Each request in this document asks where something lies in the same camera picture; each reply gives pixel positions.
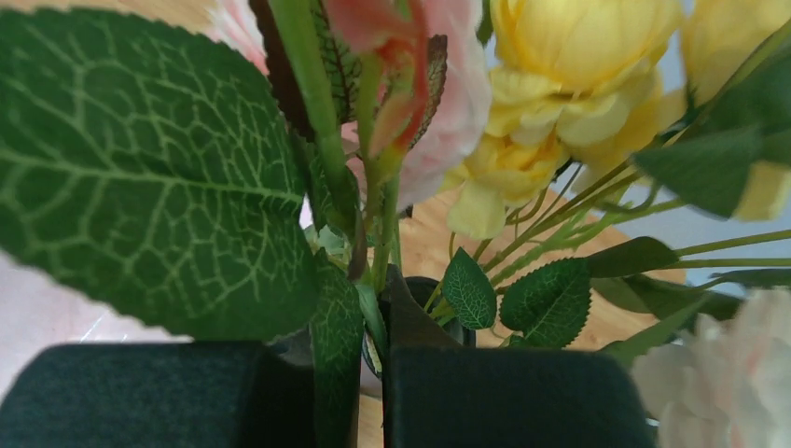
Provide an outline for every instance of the pink rose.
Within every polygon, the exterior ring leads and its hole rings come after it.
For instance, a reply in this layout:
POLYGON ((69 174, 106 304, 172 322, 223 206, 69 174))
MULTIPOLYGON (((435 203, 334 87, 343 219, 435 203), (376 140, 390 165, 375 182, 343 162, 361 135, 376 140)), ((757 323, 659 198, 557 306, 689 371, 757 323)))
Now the pink rose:
MULTIPOLYGON (((437 113, 418 144, 407 154, 401 170, 400 210, 432 197, 445 172, 472 154, 489 116, 492 92, 486 58, 476 38, 482 16, 479 0, 423 0, 430 35, 448 37, 448 72, 437 113)), ((219 0, 212 11, 213 26, 206 34, 222 40, 255 63, 266 74, 263 38, 246 0, 219 0)), ((354 125, 344 126, 344 137, 355 139, 354 125)), ((349 167, 362 181, 362 164, 349 167)))

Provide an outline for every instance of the black vase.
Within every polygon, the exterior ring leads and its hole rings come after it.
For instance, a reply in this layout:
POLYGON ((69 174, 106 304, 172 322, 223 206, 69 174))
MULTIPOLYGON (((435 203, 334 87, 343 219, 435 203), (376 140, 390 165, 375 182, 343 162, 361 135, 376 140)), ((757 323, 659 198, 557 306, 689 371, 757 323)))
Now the black vase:
MULTIPOLYGON (((409 288, 410 300, 415 301, 418 305, 422 308, 428 302, 428 299, 431 297, 431 294, 434 292, 434 289, 439 284, 438 280, 429 277, 421 277, 421 276, 412 276, 406 277, 403 279, 406 282, 407 287, 409 288)), ((397 288, 388 288, 385 291, 384 295, 392 295, 392 294, 399 294, 401 291, 397 288)), ((389 327, 390 323, 390 303, 391 297, 380 297, 379 298, 379 309, 382 312, 382 317, 384 318, 385 325, 389 327)), ((428 311, 431 312, 437 305, 439 301, 435 301, 431 307, 429 307, 428 311)), ((474 347, 476 343, 475 338, 475 331, 471 329, 466 329, 459 319, 454 318, 444 326, 442 329, 448 333, 456 342, 460 345, 465 347, 474 347)), ((380 363, 378 361, 378 357, 375 353, 375 349, 373 348, 373 342, 370 339, 369 335, 366 335, 366 339, 363 341, 363 359, 366 361, 366 365, 372 371, 379 380, 382 379, 382 370, 380 368, 380 363)))

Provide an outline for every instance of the wooden table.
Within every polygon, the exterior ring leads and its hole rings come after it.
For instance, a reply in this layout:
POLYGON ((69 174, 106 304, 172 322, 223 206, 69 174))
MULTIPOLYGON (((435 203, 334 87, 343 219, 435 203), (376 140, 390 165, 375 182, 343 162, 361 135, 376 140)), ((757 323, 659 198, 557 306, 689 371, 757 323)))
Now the wooden table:
MULTIPOLYGON (((0 0, 0 7, 16 7, 29 9, 32 7, 51 6, 90 6, 114 8, 132 11, 148 18, 160 19, 199 32, 208 23, 206 8, 214 2, 211 0, 0 0)), ((404 275, 423 275, 441 278, 448 265, 448 242, 450 233, 445 226, 445 216, 452 203, 455 193, 450 192, 415 207, 414 218, 403 221, 401 225, 404 275)), ((484 253, 482 259, 490 258, 498 250, 512 241, 512 231, 506 231, 496 239, 484 253)), ((583 245, 576 252, 585 256, 611 245, 626 241, 627 237, 615 229, 602 232, 597 238, 583 245)), ((474 250, 477 243, 459 237, 456 244, 468 250, 474 250)), ((570 252, 555 252, 542 257, 530 269, 546 264, 547 262, 563 257, 569 257, 570 252)), ((684 274, 681 272, 657 273, 657 278, 683 282, 684 274)), ((638 315, 622 311, 601 298, 595 297, 590 308, 590 317, 587 326, 576 338, 572 347, 578 349, 597 349, 608 343, 628 338, 634 333, 644 329, 653 322, 649 315, 638 315)), ((479 346, 496 346, 507 335, 502 327, 491 331, 484 330, 478 334, 479 346)), ((375 448, 382 446, 382 404, 368 397, 360 398, 359 416, 359 446, 375 448)))

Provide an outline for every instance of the large green leaf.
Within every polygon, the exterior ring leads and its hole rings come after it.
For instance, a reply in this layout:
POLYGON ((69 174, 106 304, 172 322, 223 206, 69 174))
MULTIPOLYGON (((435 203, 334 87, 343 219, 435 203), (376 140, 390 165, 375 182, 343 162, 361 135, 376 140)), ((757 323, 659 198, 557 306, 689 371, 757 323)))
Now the large green leaf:
POLYGON ((791 269, 745 269, 715 273, 712 277, 747 288, 791 287, 791 269))
POLYGON ((321 300, 311 320, 316 439, 319 447, 349 446, 360 386, 363 313, 357 289, 324 250, 316 256, 321 300))
POLYGON ((640 331, 626 341, 610 343, 602 351, 612 355, 628 369, 635 358, 644 355, 652 347, 666 344, 705 303, 706 299, 690 302, 652 327, 640 331))
POLYGON ((650 313, 643 299, 622 278, 591 278, 590 287, 606 301, 633 313, 650 313))
MULTIPOLYGON (((605 300, 620 306, 624 301, 633 305, 634 298, 637 298, 645 307, 645 311, 642 312, 651 313, 658 319, 667 318, 690 303, 705 298, 706 303, 700 308, 701 313, 710 315, 717 320, 728 320, 736 314, 742 304, 742 299, 738 297, 655 280, 646 275, 607 280, 613 280, 613 283, 602 288, 596 287, 597 284, 594 283, 594 288, 605 300)), ((624 309, 641 312, 638 309, 626 307, 624 309)))
POLYGON ((646 175, 686 203, 720 217, 739 206, 750 167, 758 160, 757 126, 728 129, 684 140, 669 147, 649 147, 632 156, 646 175))
POLYGON ((563 348, 585 327, 590 275, 585 259, 560 259, 523 276, 500 305, 503 325, 521 331, 525 344, 563 348))
POLYGON ((679 258, 667 245, 641 236, 587 257, 593 278, 623 277, 666 268, 679 258))
POLYGON ((272 340, 317 302, 304 187, 242 55, 133 15, 0 11, 0 245, 124 315, 272 340))
POLYGON ((497 293, 489 277, 461 247, 442 281, 442 295, 468 329, 487 329, 497 317, 497 293))

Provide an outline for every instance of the pink flower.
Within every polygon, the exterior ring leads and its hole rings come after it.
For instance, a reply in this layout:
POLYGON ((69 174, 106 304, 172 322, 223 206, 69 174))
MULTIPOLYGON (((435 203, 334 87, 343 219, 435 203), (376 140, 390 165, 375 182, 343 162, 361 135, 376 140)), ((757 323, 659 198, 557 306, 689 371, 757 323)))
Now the pink flower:
MULTIPOLYGON (((483 47, 476 38, 482 16, 479 0, 423 0, 429 35, 448 37, 448 72, 442 98, 428 130, 407 154, 401 168, 398 208, 420 203, 437 193, 445 172, 472 154, 489 116, 492 92, 483 47)), ((214 23, 206 32, 226 42, 255 63, 264 74, 263 38, 246 0, 218 0, 214 23)), ((355 139, 354 125, 344 126, 345 138, 355 139)), ((362 164, 349 167, 361 180, 362 164)))
POLYGON ((632 377, 661 448, 791 446, 791 292, 755 291, 725 328, 700 315, 683 345, 652 348, 632 377))
POLYGON ((250 9, 249 0, 217 0, 209 9, 211 26, 204 31, 215 42, 239 51, 258 70, 267 75, 264 36, 258 30, 256 16, 250 9))

